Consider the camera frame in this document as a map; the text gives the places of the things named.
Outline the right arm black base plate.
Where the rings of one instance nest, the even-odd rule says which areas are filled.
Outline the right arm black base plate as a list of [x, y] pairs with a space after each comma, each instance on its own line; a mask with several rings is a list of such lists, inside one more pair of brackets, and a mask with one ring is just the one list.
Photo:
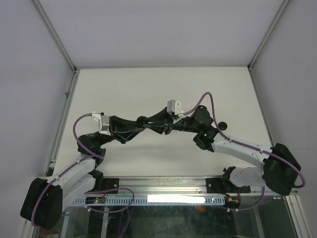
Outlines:
[[250, 186], [237, 187], [228, 180], [222, 178], [206, 178], [206, 189], [207, 193], [220, 193], [228, 195], [230, 193], [250, 193]]

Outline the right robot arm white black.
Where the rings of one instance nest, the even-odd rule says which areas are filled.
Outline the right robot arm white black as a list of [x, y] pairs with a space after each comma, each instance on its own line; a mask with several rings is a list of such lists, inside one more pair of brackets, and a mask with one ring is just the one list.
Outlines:
[[200, 149], [251, 164], [250, 168], [232, 166], [225, 169], [221, 185], [227, 192], [243, 186], [265, 186], [287, 196], [296, 188], [296, 179], [302, 176], [299, 163], [285, 145], [277, 143], [269, 147], [225, 135], [203, 105], [197, 106], [191, 114], [166, 107], [160, 113], [139, 121], [144, 128], [160, 134], [169, 134], [173, 130], [195, 133], [193, 141]]

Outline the black round charging case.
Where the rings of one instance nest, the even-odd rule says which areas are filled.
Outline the black round charging case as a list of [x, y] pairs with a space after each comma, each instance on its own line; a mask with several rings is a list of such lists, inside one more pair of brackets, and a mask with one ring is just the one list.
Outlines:
[[218, 123], [218, 128], [222, 131], [227, 130], [228, 128], [228, 124], [224, 121], [221, 121]]

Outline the black earbud with case lid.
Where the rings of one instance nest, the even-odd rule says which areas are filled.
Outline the black earbud with case lid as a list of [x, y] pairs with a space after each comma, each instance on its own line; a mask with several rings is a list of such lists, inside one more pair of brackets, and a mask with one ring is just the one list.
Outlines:
[[144, 125], [148, 124], [148, 118], [145, 116], [140, 116], [136, 120], [137, 127], [142, 128]]

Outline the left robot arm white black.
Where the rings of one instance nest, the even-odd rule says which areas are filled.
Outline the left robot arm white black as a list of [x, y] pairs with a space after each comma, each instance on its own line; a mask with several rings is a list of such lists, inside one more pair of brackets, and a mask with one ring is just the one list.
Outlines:
[[[99, 130], [78, 136], [77, 124], [88, 117], [98, 122]], [[105, 185], [104, 174], [97, 170], [106, 154], [102, 145], [114, 140], [124, 144], [143, 130], [136, 121], [108, 117], [103, 113], [80, 116], [72, 128], [79, 156], [59, 172], [49, 177], [37, 177], [31, 182], [20, 216], [34, 227], [49, 230], [58, 223], [66, 208], [81, 195], [119, 191], [118, 186]]]

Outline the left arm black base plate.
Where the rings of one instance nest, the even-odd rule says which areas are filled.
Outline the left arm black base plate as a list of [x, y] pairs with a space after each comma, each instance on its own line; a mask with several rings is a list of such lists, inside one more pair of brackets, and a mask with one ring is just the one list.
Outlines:
[[119, 187], [119, 178], [100, 178], [97, 179], [93, 192], [115, 189]]

